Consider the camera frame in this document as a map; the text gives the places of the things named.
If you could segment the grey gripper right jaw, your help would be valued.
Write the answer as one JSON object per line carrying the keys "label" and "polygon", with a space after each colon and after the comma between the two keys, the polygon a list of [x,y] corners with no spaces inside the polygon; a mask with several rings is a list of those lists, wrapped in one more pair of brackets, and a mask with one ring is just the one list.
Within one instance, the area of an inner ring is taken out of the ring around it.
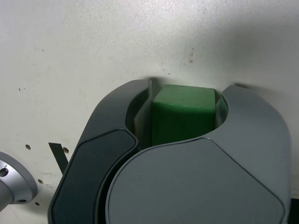
{"label": "grey gripper right jaw", "polygon": [[250,89],[227,87],[213,131],[142,150],[114,176],[108,224],[285,224],[291,137],[280,113]]}

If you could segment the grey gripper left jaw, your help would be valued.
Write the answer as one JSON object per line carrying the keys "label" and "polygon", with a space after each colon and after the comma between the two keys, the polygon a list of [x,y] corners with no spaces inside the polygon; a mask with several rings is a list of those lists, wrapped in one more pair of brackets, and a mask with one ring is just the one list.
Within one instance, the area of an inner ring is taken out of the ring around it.
{"label": "grey gripper left jaw", "polygon": [[148,104],[152,83],[129,81],[106,95],[92,112],[48,210],[51,224],[103,224],[109,186],[138,152],[134,118]]}

